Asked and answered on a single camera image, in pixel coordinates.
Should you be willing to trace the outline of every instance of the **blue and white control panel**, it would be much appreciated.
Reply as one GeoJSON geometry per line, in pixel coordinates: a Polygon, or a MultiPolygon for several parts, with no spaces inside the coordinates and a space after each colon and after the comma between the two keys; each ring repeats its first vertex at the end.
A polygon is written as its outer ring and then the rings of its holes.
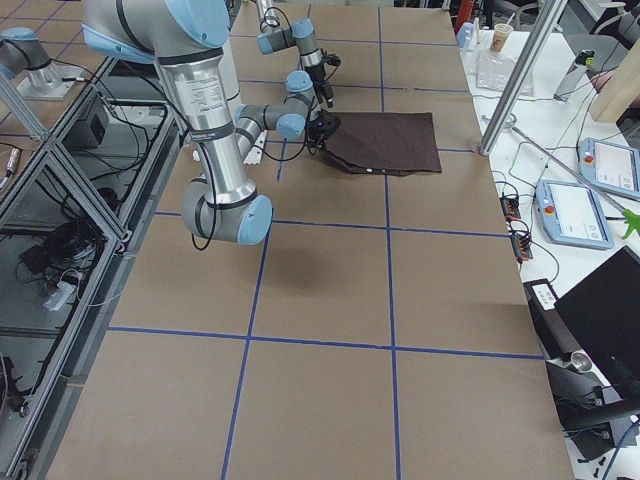
{"type": "Polygon", "coordinates": [[[542,180],[536,188],[536,203],[552,242],[598,250],[613,247],[600,202],[584,185],[542,180]]]}
{"type": "Polygon", "coordinates": [[[580,172],[611,193],[640,200],[640,153],[625,145],[587,138],[580,144],[580,172]]]}

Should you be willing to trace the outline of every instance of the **black monitor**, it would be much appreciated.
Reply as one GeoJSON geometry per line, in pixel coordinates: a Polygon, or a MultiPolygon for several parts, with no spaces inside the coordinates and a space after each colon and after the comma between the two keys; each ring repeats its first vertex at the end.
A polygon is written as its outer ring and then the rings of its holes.
{"type": "Polygon", "coordinates": [[[640,398],[640,257],[620,249],[555,308],[618,394],[640,398]]]}

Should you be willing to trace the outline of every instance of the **folded dark fabric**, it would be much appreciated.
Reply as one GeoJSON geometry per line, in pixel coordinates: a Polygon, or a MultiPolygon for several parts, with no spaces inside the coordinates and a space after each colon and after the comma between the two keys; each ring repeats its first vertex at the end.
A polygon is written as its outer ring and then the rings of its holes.
{"type": "Polygon", "coordinates": [[[431,113],[337,113],[320,158],[350,173],[442,172],[431,113]]]}

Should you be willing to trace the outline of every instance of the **white desk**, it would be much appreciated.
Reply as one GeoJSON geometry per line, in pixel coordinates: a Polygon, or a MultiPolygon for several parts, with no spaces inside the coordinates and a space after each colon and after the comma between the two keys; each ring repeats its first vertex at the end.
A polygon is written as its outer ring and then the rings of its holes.
{"type": "MultiPolygon", "coordinates": [[[[490,41],[491,32],[481,32],[483,45],[490,41]]],[[[514,32],[507,41],[503,53],[510,56],[517,56],[521,51],[528,33],[514,32]]],[[[492,90],[476,87],[476,76],[471,72],[471,53],[462,53],[465,68],[467,68],[467,80],[469,89],[474,95],[474,107],[480,127],[484,132],[486,121],[482,120],[482,116],[491,116],[497,105],[496,99],[487,99],[477,97],[483,95],[488,97],[499,97],[500,93],[492,90]]],[[[513,113],[517,116],[517,125],[528,135],[533,137],[538,143],[547,148],[557,146],[575,147],[580,128],[584,121],[584,129],[580,138],[593,137],[602,139],[611,137],[609,141],[626,145],[624,137],[619,133],[619,129],[615,124],[597,123],[591,119],[590,115],[585,113],[588,106],[595,95],[593,89],[588,85],[588,80],[584,77],[578,86],[586,85],[571,95],[568,102],[551,101],[535,101],[535,99],[553,98],[553,93],[557,88],[560,80],[563,78],[566,69],[571,64],[574,55],[559,33],[554,33],[549,38],[547,45],[543,49],[538,62],[533,69],[533,86],[534,96],[521,96],[516,103],[513,113]],[[567,126],[569,126],[566,134],[561,136],[567,126]]],[[[514,161],[518,145],[523,141],[518,135],[510,131],[504,131],[496,143],[490,155],[491,167],[494,170],[494,178],[496,181],[505,180],[515,185],[522,194],[532,194],[533,189],[522,181],[514,178],[508,173],[509,168],[514,161]]],[[[573,169],[577,168],[577,155],[575,149],[560,149],[556,151],[556,155],[573,169]]],[[[545,165],[545,159],[530,145],[522,145],[520,153],[512,169],[517,177],[536,184],[545,165]]],[[[549,163],[549,167],[544,172],[544,179],[575,181],[568,173],[564,172],[560,167],[549,163]]],[[[498,192],[503,189],[502,184],[497,184],[498,192]]],[[[511,189],[506,187],[505,193],[510,193],[511,189]]],[[[636,202],[620,199],[616,197],[624,206],[631,208],[637,212],[640,205],[636,202]]],[[[622,235],[626,231],[626,225],[623,222],[609,222],[612,234],[615,238],[615,246],[613,249],[605,251],[597,251],[586,248],[566,247],[550,243],[548,237],[542,229],[541,222],[537,212],[532,212],[531,203],[533,198],[530,196],[520,198],[520,211],[523,220],[531,227],[533,240],[545,248],[549,249],[560,264],[560,271],[557,279],[553,282],[554,289],[559,296],[564,295],[568,290],[575,286],[580,280],[591,273],[595,268],[602,264],[606,259],[613,255],[622,246],[631,247],[636,253],[640,254],[640,237],[633,234],[628,240],[622,240],[622,235]]],[[[601,201],[604,212],[607,216],[620,216],[606,202],[601,201]]],[[[534,259],[525,262],[522,266],[520,276],[522,281],[535,280],[539,278],[551,279],[556,272],[555,262],[552,258],[535,245],[533,248],[534,259]]],[[[595,468],[598,467],[597,461],[591,464],[580,464],[577,458],[580,453],[577,451],[572,442],[567,442],[570,456],[572,457],[572,465],[576,478],[592,478],[595,468]]],[[[607,461],[611,457],[611,453],[607,454],[607,461]]],[[[600,467],[600,477],[604,473],[604,469],[600,467]]],[[[630,476],[637,478],[640,476],[640,446],[624,448],[621,450],[614,468],[609,473],[609,480],[618,476],[630,476]]]]}

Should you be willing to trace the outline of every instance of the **blue joint cap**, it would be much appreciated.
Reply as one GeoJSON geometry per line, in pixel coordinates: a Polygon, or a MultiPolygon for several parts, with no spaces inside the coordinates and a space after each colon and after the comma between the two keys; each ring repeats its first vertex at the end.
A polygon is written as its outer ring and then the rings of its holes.
{"type": "Polygon", "coordinates": [[[240,116],[242,115],[242,112],[244,111],[245,108],[247,108],[247,106],[244,103],[241,103],[240,105],[238,105],[238,108],[236,108],[236,111],[233,114],[233,121],[235,123],[238,123],[240,121],[240,116]]]}
{"type": "Polygon", "coordinates": [[[9,80],[13,80],[15,78],[15,76],[16,76],[16,74],[15,74],[15,72],[13,70],[10,70],[9,68],[5,67],[2,64],[0,64],[0,74],[4,75],[9,80]]]}
{"type": "Polygon", "coordinates": [[[291,25],[291,33],[293,38],[307,38],[313,33],[313,23],[310,18],[303,18],[291,25]]]}
{"type": "Polygon", "coordinates": [[[27,27],[7,28],[2,33],[0,33],[0,36],[7,40],[21,40],[31,42],[38,40],[38,36],[33,33],[33,30],[27,27]]]}
{"type": "Polygon", "coordinates": [[[229,38],[229,12],[225,2],[212,0],[164,0],[182,31],[200,45],[220,48],[229,38]]]}
{"type": "Polygon", "coordinates": [[[302,135],[306,123],[299,113],[287,113],[276,122],[276,131],[287,140],[293,140],[302,135]]]}
{"type": "Polygon", "coordinates": [[[111,37],[107,37],[91,27],[82,25],[84,41],[89,48],[100,52],[108,57],[115,57],[121,60],[135,63],[153,63],[154,56],[138,50],[131,45],[122,43],[111,37]]]}
{"type": "Polygon", "coordinates": [[[311,77],[307,72],[302,70],[295,70],[287,75],[287,80],[284,82],[289,93],[300,93],[309,90],[313,87],[311,77]]]}
{"type": "Polygon", "coordinates": [[[261,33],[260,35],[258,35],[257,40],[258,48],[263,55],[269,55],[270,53],[273,53],[273,47],[271,46],[271,42],[269,41],[267,35],[261,33]]]}
{"type": "Polygon", "coordinates": [[[256,245],[260,243],[267,236],[272,216],[271,200],[264,195],[258,195],[242,215],[240,227],[238,228],[238,243],[240,245],[256,245]]]}

